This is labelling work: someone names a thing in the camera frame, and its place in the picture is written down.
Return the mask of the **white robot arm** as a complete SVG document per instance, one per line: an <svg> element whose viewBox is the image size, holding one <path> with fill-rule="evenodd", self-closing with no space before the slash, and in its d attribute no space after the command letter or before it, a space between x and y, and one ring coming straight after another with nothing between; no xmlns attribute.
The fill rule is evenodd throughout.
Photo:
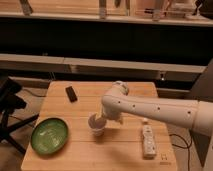
<svg viewBox="0 0 213 171"><path fill-rule="evenodd" d="M101 98L102 116L118 121L121 113L173 124L211 137L213 102L185 99L135 97L125 82L116 81Z"/></svg>

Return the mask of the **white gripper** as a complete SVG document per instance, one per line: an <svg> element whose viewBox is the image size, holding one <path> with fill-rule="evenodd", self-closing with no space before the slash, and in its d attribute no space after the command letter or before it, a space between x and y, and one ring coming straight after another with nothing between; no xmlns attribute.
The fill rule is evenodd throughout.
<svg viewBox="0 0 213 171"><path fill-rule="evenodd" d="M102 114L100 113L95 114L95 126L97 128L103 128L106 125L107 120L113 120L120 124L123 123L121 113L115 110L103 109Z"/></svg>

